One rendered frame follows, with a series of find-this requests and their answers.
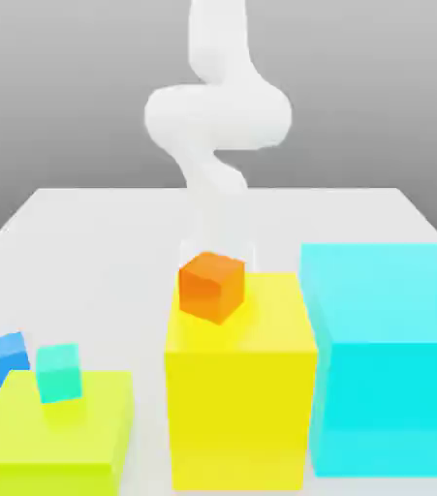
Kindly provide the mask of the small orange cube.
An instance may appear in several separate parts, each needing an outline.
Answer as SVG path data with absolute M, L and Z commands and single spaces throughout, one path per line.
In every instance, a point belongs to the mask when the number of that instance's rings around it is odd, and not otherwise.
M 178 271 L 179 309 L 220 325 L 244 300 L 244 261 L 201 252 Z

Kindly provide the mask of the small turquoise cube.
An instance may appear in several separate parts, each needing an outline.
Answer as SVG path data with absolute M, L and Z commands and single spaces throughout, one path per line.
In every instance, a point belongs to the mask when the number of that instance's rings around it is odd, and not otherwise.
M 36 381 L 43 404 L 82 397 L 78 344 L 40 347 L 36 356 Z

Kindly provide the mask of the small blue cube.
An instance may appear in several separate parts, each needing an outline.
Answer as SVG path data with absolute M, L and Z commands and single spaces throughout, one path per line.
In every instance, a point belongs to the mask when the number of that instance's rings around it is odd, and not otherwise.
M 29 370 L 30 361 L 21 332 L 0 336 L 0 387 L 11 370 Z

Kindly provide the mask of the large yellow box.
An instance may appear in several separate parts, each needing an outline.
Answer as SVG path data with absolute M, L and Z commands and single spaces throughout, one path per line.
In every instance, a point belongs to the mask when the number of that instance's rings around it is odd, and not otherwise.
M 164 351 L 172 486 L 299 490 L 318 349 L 293 272 L 253 272 L 216 325 L 172 298 Z

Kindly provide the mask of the large cyan box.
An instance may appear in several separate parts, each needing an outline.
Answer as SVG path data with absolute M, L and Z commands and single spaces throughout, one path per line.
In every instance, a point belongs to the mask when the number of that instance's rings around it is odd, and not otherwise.
M 437 478 L 437 242 L 305 243 L 320 477 Z

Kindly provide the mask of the large lime box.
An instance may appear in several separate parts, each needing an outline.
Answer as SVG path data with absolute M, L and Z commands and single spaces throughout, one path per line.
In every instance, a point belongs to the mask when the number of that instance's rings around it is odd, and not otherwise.
M 135 401 L 128 371 L 87 371 L 80 398 L 44 404 L 35 375 L 0 388 L 0 496 L 119 496 Z

